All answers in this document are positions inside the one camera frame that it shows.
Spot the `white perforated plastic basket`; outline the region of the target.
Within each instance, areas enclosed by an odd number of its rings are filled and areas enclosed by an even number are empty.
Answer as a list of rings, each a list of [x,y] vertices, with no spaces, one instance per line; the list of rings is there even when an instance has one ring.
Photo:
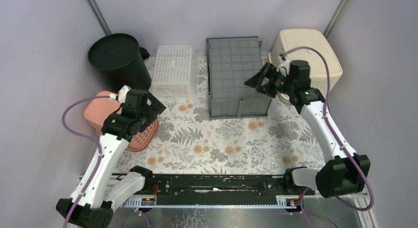
[[[160,45],[151,82],[160,100],[194,98],[198,86],[199,55],[189,44]]]

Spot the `grey plastic crate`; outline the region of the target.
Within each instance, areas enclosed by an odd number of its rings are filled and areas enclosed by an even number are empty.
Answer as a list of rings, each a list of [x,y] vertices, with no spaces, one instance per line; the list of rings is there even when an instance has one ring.
[[[208,38],[208,106],[210,119],[266,117],[272,99],[245,82],[263,67],[257,36]]]

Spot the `cream plastic tub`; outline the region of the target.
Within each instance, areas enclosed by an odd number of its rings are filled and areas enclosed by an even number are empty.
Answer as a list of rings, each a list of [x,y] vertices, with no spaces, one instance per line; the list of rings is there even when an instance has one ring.
[[[311,71],[311,87],[321,91],[326,97],[343,74],[341,64],[328,40],[321,31],[315,29],[284,29],[279,33],[275,44],[268,54],[268,61],[279,66],[279,55],[296,47],[309,47],[289,53],[290,60],[305,60]]]

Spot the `pink perforated basket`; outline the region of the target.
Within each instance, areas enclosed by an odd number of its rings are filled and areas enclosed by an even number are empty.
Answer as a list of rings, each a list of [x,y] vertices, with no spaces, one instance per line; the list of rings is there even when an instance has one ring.
[[[98,98],[92,100],[84,111],[85,119],[93,126],[98,136],[102,133],[105,119],[115,110],[121,113],[120,103],[116,100]],[[138,152],[145,149],[154,138],[158,129],[158,120],[155,120],[142,133],[136,134],[130,141],[127,150]]]

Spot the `large black cylindrical container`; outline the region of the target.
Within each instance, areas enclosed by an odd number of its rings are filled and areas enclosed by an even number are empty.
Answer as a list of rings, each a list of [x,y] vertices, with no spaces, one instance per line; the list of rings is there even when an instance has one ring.
[[[142,90],[151,87],[151,76],[139,42],[132,35],[114,33],[97,40],[90,47],[87,58],[108,91],[117,92],[124,85]]]

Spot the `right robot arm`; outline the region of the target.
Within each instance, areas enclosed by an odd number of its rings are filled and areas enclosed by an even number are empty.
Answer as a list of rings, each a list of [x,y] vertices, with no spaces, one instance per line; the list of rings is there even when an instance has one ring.
[[[307,167],[287,169],[283,188],[296,194],[302,187],[319,191],[325,198],[371,192],[367,175],[371,162],[359,155],[342,136],[322,93],[311,87],[310,66],[307,61],[285,61],[279,67],[266,63],[246,86],[271,98],[283,93],[311,128],[323,153],[325,165],[320,170]]]

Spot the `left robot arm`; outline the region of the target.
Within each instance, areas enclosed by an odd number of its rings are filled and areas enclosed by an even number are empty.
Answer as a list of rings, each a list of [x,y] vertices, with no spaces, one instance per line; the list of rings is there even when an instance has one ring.
[[[155,189],[152,171],[140,166],[133,167],[109,191],[105,187],[133,137],[154,123],[166,106],[148,90],[126,85],[117,94],[100,98],[117,101],[120,107],[105,119],[97,139],[71,129],[66,123],[67,113],[79,102],[70,105],[62,115],[62,124],[67,131],[91,140],[97,147],[76,189],[69,198],[61,198],[56,204],[57,212],[65,219],[65,228],[69,224],[79,228],[106,228],[117,208],[134,193],[146,194]]]

